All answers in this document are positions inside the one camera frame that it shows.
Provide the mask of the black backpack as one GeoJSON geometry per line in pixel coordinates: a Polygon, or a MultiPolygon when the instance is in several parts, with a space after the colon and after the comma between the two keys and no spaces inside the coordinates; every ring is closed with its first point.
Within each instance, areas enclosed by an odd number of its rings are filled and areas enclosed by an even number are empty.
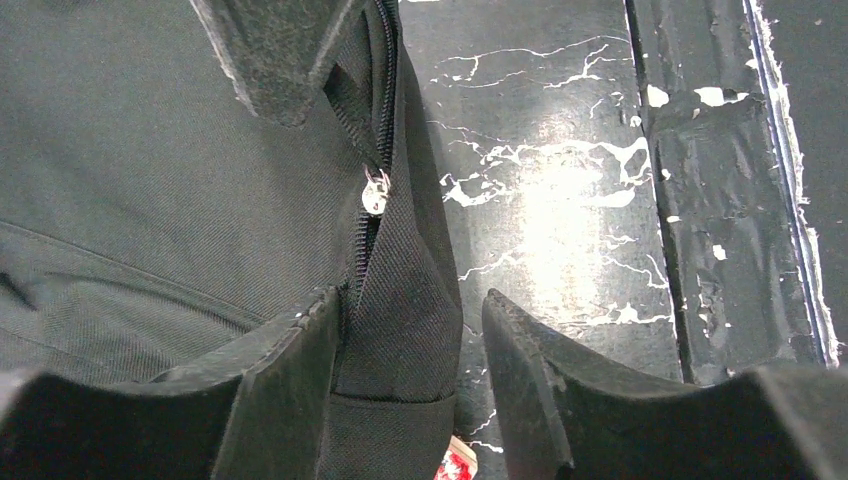
{"type": "Polygon", "coordinates": [[[152,382],[334,288],[312,479],[434,478],[463,319],[397,3],[284,126],[192,2],[2,3],[1,376],[152,382]]]}

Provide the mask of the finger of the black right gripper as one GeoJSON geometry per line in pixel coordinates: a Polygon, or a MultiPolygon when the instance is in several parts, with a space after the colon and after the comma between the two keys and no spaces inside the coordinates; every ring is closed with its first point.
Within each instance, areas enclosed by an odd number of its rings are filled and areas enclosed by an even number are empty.
{"type": "Polygon", "coordinates": [[[363,1],[208,0],[191,3],[236,98],[284,126],[305,121],[363,1]]]}

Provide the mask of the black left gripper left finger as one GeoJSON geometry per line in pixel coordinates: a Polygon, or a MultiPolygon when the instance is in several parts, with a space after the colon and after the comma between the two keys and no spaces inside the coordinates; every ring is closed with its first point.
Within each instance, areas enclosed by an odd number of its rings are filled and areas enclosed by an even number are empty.
{"type": "Polygon", "coordinates": [[[1,376],[5,479],[312,479],[336,346],[336,289],[148,383],[1,376]]]}

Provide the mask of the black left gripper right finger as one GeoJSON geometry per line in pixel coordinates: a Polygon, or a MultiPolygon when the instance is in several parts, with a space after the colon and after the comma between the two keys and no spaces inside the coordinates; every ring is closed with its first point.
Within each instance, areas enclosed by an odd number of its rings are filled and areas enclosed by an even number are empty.
{"type": "Polygon", "coordinates": [[[767,365],[710,387],[613,361],[497,290],[482,304],[512,479],[843,479],[847,373],[767,365]]]}

